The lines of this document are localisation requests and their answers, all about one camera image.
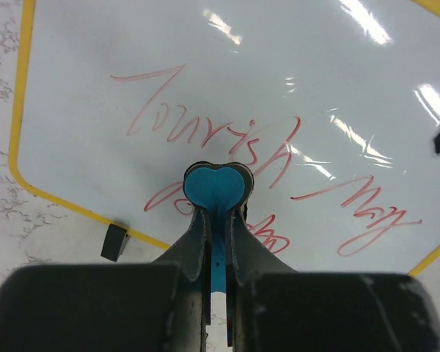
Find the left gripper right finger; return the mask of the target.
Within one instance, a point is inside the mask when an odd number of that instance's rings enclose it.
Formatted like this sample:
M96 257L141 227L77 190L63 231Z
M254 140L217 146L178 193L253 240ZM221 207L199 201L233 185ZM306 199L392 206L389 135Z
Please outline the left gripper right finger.
M231 210L227 340L234 351L440 351L430 296L405 274L301 272Z

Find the small yellow framed whiteboard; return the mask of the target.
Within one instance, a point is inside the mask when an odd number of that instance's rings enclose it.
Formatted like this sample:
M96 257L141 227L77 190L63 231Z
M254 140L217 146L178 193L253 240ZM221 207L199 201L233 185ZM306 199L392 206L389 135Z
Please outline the small yellow framed whiteboard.
M252 232L307 271L440 256L440 9L415 1L25 1L10 170L162 248L197 161L248 166Z

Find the blue whiteboard eraser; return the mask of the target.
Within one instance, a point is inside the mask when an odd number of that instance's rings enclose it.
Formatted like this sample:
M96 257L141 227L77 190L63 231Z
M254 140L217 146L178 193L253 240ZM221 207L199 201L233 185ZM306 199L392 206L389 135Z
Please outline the blue whiteboard eraser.
M247 203L254 188L249 167L237 162L212 164L200 161L184 174L183 192L195 207L206 209L210 220L212 293L227 292L225 231L227 214Z

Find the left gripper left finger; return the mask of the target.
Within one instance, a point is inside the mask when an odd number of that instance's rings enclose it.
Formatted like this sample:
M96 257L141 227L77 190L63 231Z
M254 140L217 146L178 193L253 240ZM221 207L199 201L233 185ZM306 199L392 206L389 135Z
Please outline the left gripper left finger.
M30 265L0 288L0 351L204 351L210 221L151 263Z

